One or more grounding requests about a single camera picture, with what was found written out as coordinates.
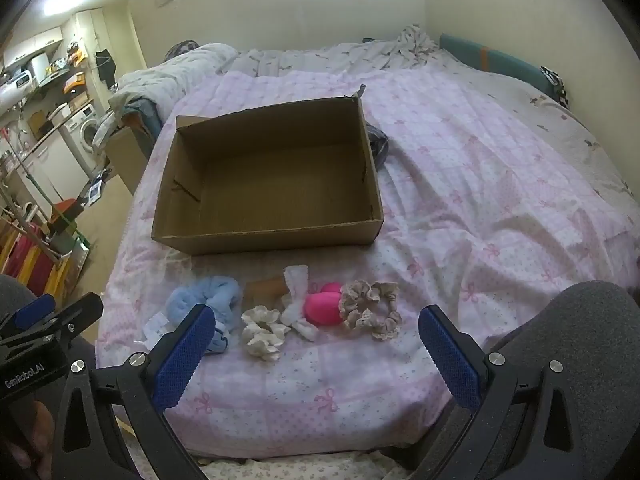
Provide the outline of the person's left hand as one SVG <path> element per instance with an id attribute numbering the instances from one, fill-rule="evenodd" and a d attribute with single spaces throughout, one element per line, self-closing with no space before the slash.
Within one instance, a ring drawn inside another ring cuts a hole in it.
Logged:
<path id="1" fill-rule="evenodd" d="M 1 409 L 1 442 L 22 469 L 50 454 L 54 421 L 46 406 L 26 396 Z"/>

